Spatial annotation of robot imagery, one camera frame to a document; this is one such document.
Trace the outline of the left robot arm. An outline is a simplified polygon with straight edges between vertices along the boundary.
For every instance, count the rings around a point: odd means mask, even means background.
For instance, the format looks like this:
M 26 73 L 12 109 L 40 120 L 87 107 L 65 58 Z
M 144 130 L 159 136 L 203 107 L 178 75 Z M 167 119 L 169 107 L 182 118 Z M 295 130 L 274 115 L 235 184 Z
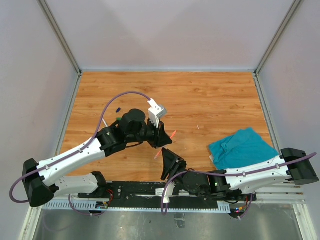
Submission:
M 107 158 L 127 148 L 147 142 L 157 149 L 172 144 L 162 121 L 146 118 L 139 109 L 131 109 L 121 120 L 98 131 L 83 144 L 53 158 L 36 162 L 33 158 L 23 164 L 22 183 L 27 202 L 40 207 L 55 197 L 71 194 L 88 194 L 101 198 L 107 193 L 105 178 L 94 171 L 83 176 L 68 174 L 86 164 Z

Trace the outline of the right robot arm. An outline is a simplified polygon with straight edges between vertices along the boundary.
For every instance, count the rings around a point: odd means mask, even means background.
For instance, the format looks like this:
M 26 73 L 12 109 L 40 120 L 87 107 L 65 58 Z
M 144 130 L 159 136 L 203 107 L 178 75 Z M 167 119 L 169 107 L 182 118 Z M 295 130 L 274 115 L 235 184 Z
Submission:
M 167 148 L 162 150 L 163 172 L 161 180 L 167 181 L 162 202 L 168 204 L 175 186 L 179 185 L 191 195 L 204 198 L 238 200 L 243 195 L 285 181 L 297 186 L 318 182 L 310 159 L 316 154 L 284 148 L 280 155 L 267 161 L 240 168 L 228 168 L 211 172 L 187 169 L 187 162 Z

